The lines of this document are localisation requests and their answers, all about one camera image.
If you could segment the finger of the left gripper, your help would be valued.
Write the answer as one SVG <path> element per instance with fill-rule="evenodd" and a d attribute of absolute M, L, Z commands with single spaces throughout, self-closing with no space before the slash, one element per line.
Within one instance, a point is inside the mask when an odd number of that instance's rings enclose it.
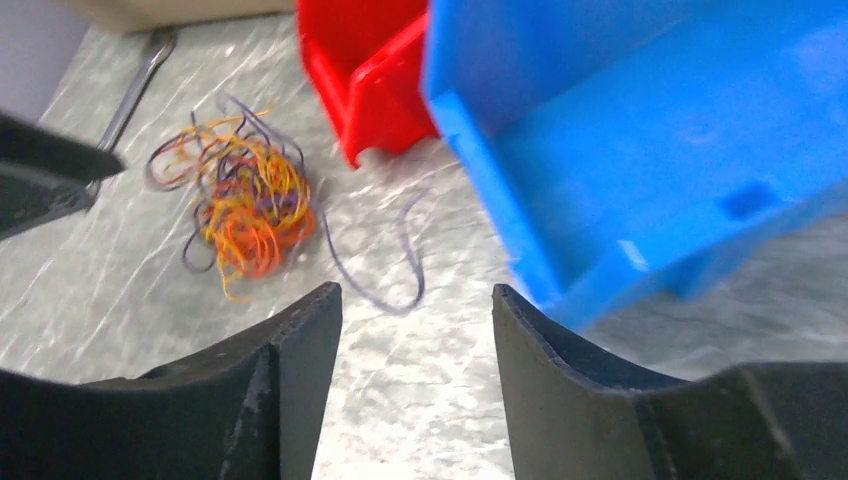
<path fill-rule="evenodd" d="M 1 114 L 1 238 L 88 210 L 89 185 L 125 170 L 111 152 Z"/>

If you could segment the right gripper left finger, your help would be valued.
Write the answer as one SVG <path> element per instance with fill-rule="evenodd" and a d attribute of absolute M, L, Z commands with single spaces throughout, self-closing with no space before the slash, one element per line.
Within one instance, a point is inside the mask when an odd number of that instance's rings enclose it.
<path fill-rule="evenodd" d="M 5 479 L 308 479 L 342 327 L 327 282 L 138 378 L 1 375 Z"/>

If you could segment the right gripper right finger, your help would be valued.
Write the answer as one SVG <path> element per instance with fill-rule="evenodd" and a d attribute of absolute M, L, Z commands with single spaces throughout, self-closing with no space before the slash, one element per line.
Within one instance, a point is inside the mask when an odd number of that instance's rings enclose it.
<path fill-rule="evenodd" d="M 736 365 L 697 381 L 612 354 L 495 286 L 519 479 L 843 479 L 847 366 Z"/>

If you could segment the silver wrench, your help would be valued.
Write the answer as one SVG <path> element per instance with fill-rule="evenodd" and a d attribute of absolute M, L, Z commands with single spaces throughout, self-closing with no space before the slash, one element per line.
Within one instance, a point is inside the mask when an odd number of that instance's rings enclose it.
<path fill-rule="evenodd" d="M 123 99 L 108 123 L 97 148 L 113 153 L 129 120 L 137 108 L 150 80 L 169 58 L 177 44 L 178 33 L 173 27 L 154 30 L 142 49 L 138 69 Z"/>

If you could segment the blue plastic bin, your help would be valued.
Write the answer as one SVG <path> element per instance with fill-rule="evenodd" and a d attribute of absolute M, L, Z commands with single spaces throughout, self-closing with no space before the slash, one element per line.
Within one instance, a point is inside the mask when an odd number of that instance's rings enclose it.
<path fill-rule="evenodd" d="M 423 90 L 572 329 L 847 207 L 843 1 L 434 1 Z"/>

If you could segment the red plastic bin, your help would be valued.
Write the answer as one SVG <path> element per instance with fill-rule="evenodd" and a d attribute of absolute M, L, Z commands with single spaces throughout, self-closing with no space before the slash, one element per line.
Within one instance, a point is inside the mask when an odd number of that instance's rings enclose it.
<path fill-rule="evenodd" d="M 300 0 L 302 64 L 347 164 L 369 148 L 398 155 L 437 129 L 419 91 L 426 0 Z"/>

